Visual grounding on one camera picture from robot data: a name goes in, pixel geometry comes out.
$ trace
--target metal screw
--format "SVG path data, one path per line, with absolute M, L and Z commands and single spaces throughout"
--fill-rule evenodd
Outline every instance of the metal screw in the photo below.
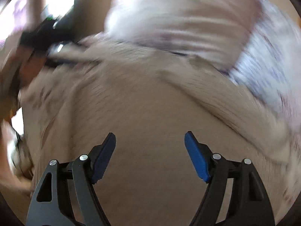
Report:
M 88 156 L 87 156 L 87 155 L 81 155 L 81 156 L 79 157 L 79 159 L 80 159 L 81 161 L 85 161 L 86 159 L 88 159 Z
M 244 159 L 243 161 L 248 165 L 252 164 L 252 161 L 250 159 Z
M 218 154 L 218 153 L 215 153 L 215 154 L 213 154 L 213 159 L 215 159 L 215 160 L 220 160 L 221 158 L 222 158 L 222 156 L 220 155 L 220 154 Z
M 57 163 L 56 160 L 51 160 L 51 161 L 49 162 L 49 165 L 54 166 L 56 163 Z

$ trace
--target blue gripper pad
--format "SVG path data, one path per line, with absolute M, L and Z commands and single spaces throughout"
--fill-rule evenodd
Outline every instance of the blue gripper pad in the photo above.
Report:
M 191 131 L 185 134 L 184 141 L 198 176 L 203 179 L 204 182 L 208 182 L 210 180 L 208 170 L 211 156 L 213 155 L 211 150 L 207 145 L 199 143 Z
M 88 156 L 91 157 L 92 161 L 92 184 L 95 184 L 98 180 L 102 179 L 115 147 L 116 137 L 113 133 L 109 133 L 101 145 L 93 147 L 90 151 Z

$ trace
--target beige blanket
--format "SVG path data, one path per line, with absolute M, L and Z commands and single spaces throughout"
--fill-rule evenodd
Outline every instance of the beige blanket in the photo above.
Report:
M 293 203 L 284 195 L 289 131 L 246 89 L 236 89 L 207 63 L 195 71 L 194 60 L 129 44 L 103 42 L 85 52 L 62 49 L 57 56 L 103 61 L 43 71 L 22 93 L 34 185 L 51 159 L 72 161 L 113 132 L 116 150 L 95 186 L 111 224 L 188 224 L 206 188 L 184 146 L 191 130 L 227 159 L 250 158 L 276 221 L 286 214 Z

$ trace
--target white pillow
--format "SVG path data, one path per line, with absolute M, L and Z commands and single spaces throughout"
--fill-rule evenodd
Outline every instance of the white pillow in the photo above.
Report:
M 113 0 L 105 32 L 116 40 L 196 54 L 234 66 L 260 14 L 257 0 Z

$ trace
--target beige wall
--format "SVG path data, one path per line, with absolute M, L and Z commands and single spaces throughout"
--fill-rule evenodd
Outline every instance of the beige wall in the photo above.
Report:
M 287 12 L 294 21 L 299 16 L 289 0 L 270 0 Z M 75 0 L 75 32 L 81 38 L 103 30 L 103 22 L 111 0 Z

